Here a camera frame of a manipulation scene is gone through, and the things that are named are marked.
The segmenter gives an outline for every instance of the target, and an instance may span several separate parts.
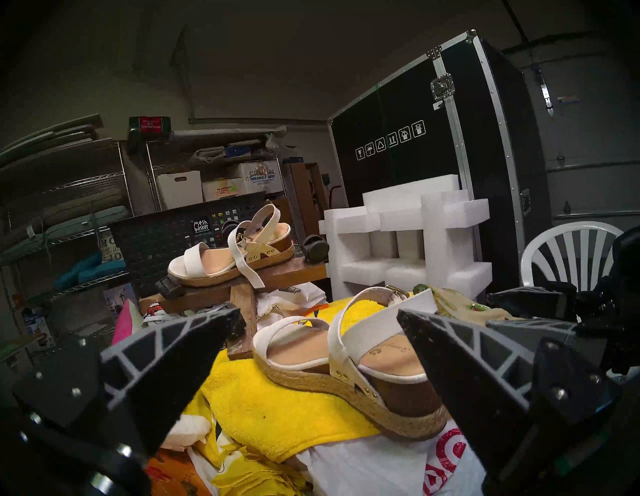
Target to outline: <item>foam block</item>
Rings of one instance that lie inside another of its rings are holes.
[[[436,287],[449,287],[449,275],[474,262],[474,245],[471,228],[446,227],[444,207],[467,202],[468,191],[427,193],[420,200],[427,281]]]
[[[445,227],[471,227],[489,218],[489,200],[469,200],[444,205]]]
[[[492,280],[492,267],[489,262],[473,262],[451,274],[446,287],[455,289],[473,300]]]
[[[398,242],[395,232],[373,231],[369,233],[371,256],[384,259],[398,258]]]
[[[398,231],[398,255],[401,259],[424,260],[424,239],[422,230]]]
[[[387,271],[399,263],[401,263],[400,259],[371,258],[360,260],[342,265],[339,275],[343,281],[373,286],[384,281]]]
[[[362,200],[367,212],[371,213],[416,209],[420,207],[420,195],[423,193],[459,189],[458,176],[449,174],[363,193]]]
[[[378,214],[360,214],[338,219],[336,224],[338,234],[353,232],[371,232],[380,230],[380,216]]]
[[[338,234],[337,222],[346,216],[366,212],[366,207],[353,209],[330,209],[324,211],[324,227],[326,240],[329,243],[329,266],[327,275],[331,278],[333,298],[339,300],[355,293],[353,287],[340,277],[340,266],[358,260],[371,258],[371,242],[369,233]]]
[[[412,291],[416,284],[429,282],[423,260],[402,260],[402,262],[387,270],[385,284],[404,291]]]
[[[406,231],[422,229],[420,207],[405,210],[380,212],[381,231]]]

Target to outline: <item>white sandal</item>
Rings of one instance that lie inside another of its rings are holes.
[[[269,216],[263,228],[262,223]],[[255,270],[286,262],[295,253],[291,226],[278,223],[279,220],[280,211],[267,204],[229,234],[228,248],[209,249],[206,243],[198,243],[173,259],[167,272],[184,286],[215,286],[243,275],[254,288],[264,287]]]
[[[340,335],[345,313],[362,300],[387,308]],[[335,394],[382,429],[410,438],[435,436],[449,416],[396,320],[400,308],[436,311],[431,290],[402,300],[391,289],[370,287],[331,325],[298,316],[259,330],[253,337],[253,359],[271,381]]]

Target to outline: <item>road case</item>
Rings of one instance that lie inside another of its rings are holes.
[[[520,285],[526,244],[550,228],[545,161],[522,73],[475,30],[429,50],[329,119],[350,207],[362,193],[458,174],[491,218],[476,232],[487,291]]]

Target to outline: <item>red target logo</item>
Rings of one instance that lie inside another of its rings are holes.
[[[456,470],[466,447],[467,439],[458,428],[448,430],[438,439],[436,443],[437,460],[429,457],[424,467],[422,491],[425,496],[431,496],[442,489],[447,478],[451,477]]]

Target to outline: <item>chair backrest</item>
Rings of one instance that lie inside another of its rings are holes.
[[[576,252],[573,245],[573,231],[580,231],[580,280],[578,280],[578,267],[576,260]],[[589,264],[589,232],[595,231],[595,246],[593,250],[593,263],[591,264],[591,283],[588,277],[588,264]],[[569,275],[571,277],[571,283],[578,288],[578,291],[587,291],[593,289],[598,283],[600,278],[600,260],[602,258],[602,252],[604,249],[604,242],[607,237],[607,233],[613,234],[618,237],[622,234],[622,231],[617,227],[602,222],[571,222],[569,224],[562,224],[556,227],[552,227],[536,236],[525,248],[522,254],[522,260],[520,261],[520,275],[522,277],[522,284],[524,286],[533,286],[533,264],[537,265],[547,280],[555,281],[556,276],[549,265],[549,262],[540,251],[540,246],[544,243],[547,244],[551,255],[553,256],[556,264],[556,269],[560,281],[568,282],[566,277],[566,269],[564,267],[564,260],[560,253],[560,248],[556,241],[556,236],[562,235],[564,239],[564,247],[566,248],[566,256],[569,263]],[[602,276],[608,275],[613,265],[613,254],[609,249],[607,260],[605,261],[604,268],[602,270]]]

